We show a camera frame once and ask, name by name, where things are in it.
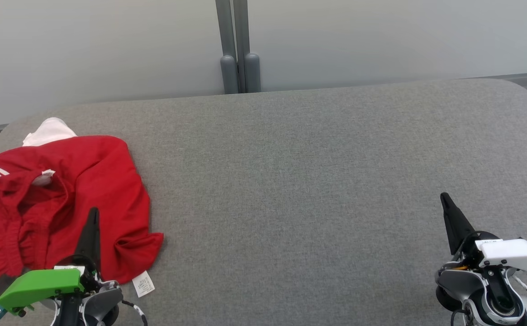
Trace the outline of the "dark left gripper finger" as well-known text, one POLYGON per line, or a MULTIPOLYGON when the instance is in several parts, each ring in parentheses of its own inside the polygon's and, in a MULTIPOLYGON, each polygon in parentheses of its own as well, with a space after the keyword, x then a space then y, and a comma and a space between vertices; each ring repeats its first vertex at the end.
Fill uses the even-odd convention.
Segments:
POLYGON ((96 207, 92 207, 88 212, 74 252, 74 260, 87 266, 88 270, 100 272, 100 211, 96 207))

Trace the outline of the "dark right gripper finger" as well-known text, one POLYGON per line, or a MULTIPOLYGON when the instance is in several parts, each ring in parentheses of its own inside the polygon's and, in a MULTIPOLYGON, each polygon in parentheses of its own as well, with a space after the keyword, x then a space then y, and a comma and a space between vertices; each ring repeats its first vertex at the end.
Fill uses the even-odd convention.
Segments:
POLYGON ((441 204, 450 254, 454 255, 462 242, 476 231, 447 192, 441 193, 441 204))

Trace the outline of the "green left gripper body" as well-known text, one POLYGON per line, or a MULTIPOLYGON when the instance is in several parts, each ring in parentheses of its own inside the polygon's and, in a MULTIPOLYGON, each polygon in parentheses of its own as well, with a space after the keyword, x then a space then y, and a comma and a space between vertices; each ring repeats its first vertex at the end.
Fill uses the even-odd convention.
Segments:
POLYGON ((17 277, 1 293, 0 306, 17 315, 36 302, 97 291, 99 280, 98 265, 91 258, 68 256, 51 269, 30 270, 17 277))

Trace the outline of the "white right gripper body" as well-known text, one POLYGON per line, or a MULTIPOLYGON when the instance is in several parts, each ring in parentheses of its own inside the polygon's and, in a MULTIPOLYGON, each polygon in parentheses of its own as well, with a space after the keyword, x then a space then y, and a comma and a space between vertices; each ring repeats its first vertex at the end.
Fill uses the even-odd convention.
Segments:
POLYGON ((501 266, 527 272, 527 240, 523 238, 473 240, 461 253, 462 265, 470 269, 501 266))

